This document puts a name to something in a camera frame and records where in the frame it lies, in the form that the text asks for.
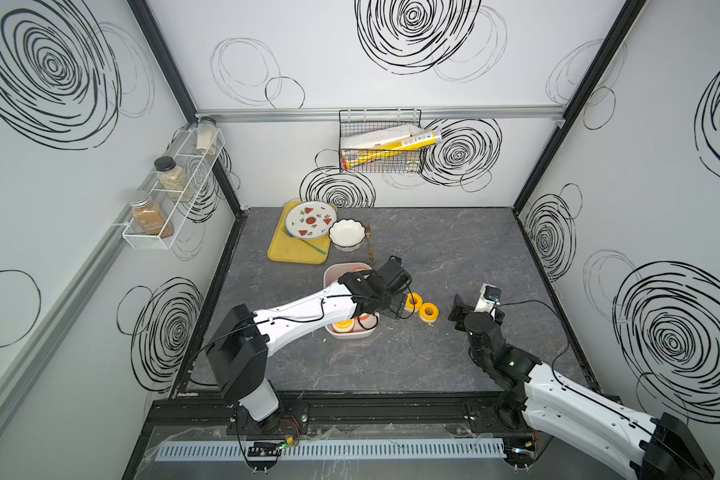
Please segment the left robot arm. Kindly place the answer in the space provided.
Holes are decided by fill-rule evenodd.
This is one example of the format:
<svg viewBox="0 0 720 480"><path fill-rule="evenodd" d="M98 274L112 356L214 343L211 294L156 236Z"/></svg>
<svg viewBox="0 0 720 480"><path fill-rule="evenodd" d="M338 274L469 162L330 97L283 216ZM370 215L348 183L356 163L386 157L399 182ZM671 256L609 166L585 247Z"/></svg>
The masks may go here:
<svg viewBox="0 0 720 480"><path fill-rule="evenodd" d="M411 275L392 256L378 269L347 272L325 288L281 306L233 307L201 348L222 399L259 424L277 425L280 399L266 378L268 359L286 345L330 324L385 310L399 314Z"/></svg>

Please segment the yellow tape roll end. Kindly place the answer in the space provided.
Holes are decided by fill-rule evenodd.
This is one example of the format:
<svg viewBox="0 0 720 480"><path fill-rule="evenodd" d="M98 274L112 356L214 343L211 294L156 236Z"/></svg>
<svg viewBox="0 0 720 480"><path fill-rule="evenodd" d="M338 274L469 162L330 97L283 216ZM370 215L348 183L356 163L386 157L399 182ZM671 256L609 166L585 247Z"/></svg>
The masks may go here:
<svg viewBox="0 0 720 480"><path fill-rule="evenodd" d="M362 314L362 315L360 315L360 316L357 317L357 318L358 318L358 321L360 321L360 322L369 322L369 321L371 321L371 320L373 320L373 319L376 319L377 316L376 316L375 313L373 313L373 314Z"/></svg>

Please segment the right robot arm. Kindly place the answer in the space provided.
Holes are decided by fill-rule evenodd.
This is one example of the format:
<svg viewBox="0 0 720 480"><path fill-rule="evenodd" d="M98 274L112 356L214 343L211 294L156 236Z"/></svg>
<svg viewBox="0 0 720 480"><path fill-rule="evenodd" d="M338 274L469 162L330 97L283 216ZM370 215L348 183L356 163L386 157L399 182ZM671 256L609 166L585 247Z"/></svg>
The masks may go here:
<svg viewBox="0 0 720 480"><path fill-rule="evenodd" d="M715 469L690 428L610 400L507 342L499 290L474 305L454 297L449 321L466 333L471 361L503 390L501 412L594 458L624 479L712 479Z"/></svg>

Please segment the white plastic storage box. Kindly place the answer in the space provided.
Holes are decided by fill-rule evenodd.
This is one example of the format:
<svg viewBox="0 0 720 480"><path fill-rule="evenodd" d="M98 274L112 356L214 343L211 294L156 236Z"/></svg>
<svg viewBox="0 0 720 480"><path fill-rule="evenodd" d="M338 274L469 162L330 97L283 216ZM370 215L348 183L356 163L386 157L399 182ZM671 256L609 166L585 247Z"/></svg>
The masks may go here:
<svg viewBox="0 0 720 480"><path fill-rule="evenodd" d="M369 270L370 266L365 263L358 263L358 262L352 262L352 263L340 263L336 265L329 266L327 270L324 272L323 275L323 284L325 287L330 286L338 281L338 279L344 275L345 273L349 272L360 272L363 270ZM355 327L354 330L351 333L346 334L337 334L331 329L331 325L329 324L324 327L324 329L335 339L338 340L353 340L353 339L363 339L369 337L378 327L379 323L379 314L375 313L377 318L373 319L369 322L360 322L358 321L358 318L352 318L355 320Z"/></svg>

